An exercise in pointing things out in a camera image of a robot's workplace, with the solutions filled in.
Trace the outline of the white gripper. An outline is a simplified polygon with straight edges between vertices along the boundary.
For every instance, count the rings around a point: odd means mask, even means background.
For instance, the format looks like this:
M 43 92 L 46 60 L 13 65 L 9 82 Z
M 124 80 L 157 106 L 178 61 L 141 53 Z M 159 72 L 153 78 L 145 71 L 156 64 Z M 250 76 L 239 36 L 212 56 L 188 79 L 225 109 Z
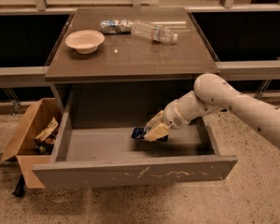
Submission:
M 189 121 L 182 116 L 178 108 L 177 100 L 173 100 L 146 124 L 147 132 L 144 137 L 153 142 L 168 135 L 170 128 L 177 130 L 188 124 Z

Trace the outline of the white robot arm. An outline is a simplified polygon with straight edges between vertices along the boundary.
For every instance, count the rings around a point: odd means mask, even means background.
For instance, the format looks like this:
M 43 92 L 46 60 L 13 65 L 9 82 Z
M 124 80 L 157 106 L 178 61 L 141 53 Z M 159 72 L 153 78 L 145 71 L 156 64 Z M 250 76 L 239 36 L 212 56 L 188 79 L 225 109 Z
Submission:
M 156 141 L 171 129 L 180 129 L 193 119 L 227 109 L 280 150 L 280 108 L 240 93 L 215 74 L 196 78 L 193 90 L 173 100 L 146 125 L 144 139 Z

